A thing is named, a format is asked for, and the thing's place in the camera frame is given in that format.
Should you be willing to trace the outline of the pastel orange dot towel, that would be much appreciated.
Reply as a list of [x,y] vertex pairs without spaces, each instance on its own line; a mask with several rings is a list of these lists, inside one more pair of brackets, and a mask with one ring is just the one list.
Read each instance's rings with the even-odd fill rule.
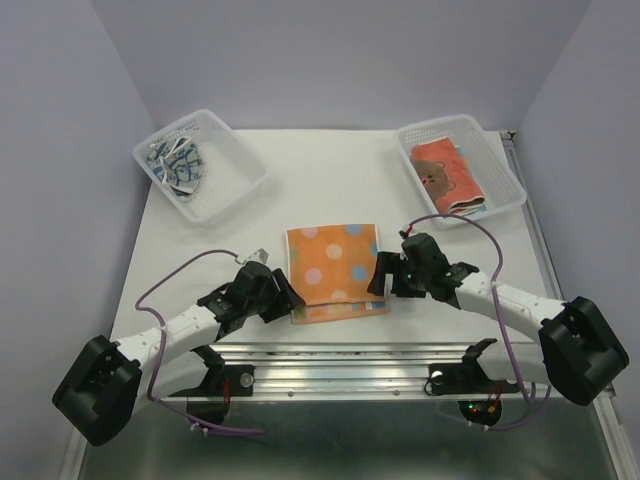
[[286,232],[288,279],[305,305],[294,325],[384,315],[385,296],[367,291],[378,253],[373,224],[327,225]]

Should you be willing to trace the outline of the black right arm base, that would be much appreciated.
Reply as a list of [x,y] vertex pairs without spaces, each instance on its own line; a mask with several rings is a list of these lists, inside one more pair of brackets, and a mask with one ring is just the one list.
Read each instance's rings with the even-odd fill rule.
[[519,392],[515,384],[506,380],[490,380],[479,366],[467,366],[463,363],[430,365],[423,390],[429,396]]

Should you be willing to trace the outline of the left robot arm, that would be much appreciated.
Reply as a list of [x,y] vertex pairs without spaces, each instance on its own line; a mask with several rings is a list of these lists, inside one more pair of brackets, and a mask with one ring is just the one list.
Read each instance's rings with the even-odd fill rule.
[[214,343],[252,316],[270,323],[304,304],[282,270],[249,261],[169,321],[117,340],[89,340],[52,403],[93,446],[113,439],[142,407],[165,406],[176,393],[218,394],[227,409],[234,381]]

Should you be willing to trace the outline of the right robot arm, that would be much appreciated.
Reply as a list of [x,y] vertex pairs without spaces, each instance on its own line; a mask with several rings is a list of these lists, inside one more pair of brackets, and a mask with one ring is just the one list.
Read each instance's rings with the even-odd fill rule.
[[589,405],[629,364],[629,356],[594,302],[542,298],[501,284],[477,267],[451,263],[426,233],[405,237],[398,253],[380,252],[370,293],[425,298],[498,322],[525,344],[488,338],[457,363],[429,369],[432,395],[484,393],[503,381],[547,385]]

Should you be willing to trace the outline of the small patterned towels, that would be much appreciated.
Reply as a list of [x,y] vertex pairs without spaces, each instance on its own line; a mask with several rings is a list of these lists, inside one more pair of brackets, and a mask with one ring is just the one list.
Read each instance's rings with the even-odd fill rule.
[[161,185],[180,201],[189,201],[206,174],[197,144],[188,136],[154,142],[146,163]]

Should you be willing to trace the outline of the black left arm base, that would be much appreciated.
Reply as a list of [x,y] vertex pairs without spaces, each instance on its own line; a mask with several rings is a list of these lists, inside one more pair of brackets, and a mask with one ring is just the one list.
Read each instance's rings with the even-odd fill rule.
[[225,364],[210,369],[199,385],[182,391],[185,396],[250,397],[253,395],[255,366]]

